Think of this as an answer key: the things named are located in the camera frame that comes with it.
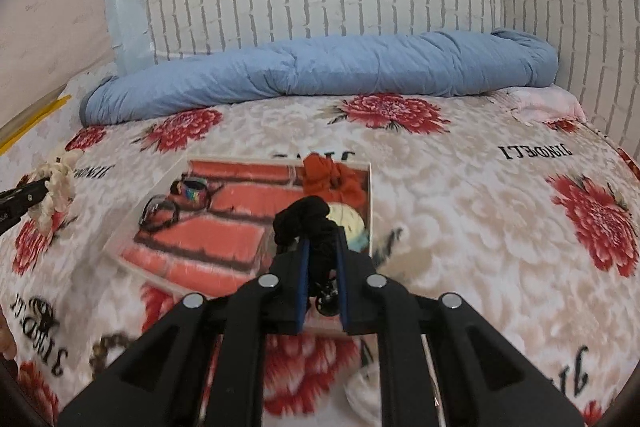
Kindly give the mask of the person hand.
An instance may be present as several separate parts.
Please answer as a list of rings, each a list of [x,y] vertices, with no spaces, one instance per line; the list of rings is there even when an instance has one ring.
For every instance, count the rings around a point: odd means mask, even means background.
[[[2,311],[0,311],[0,353],[6,360],[13,360],[16,355],[15,339]]]

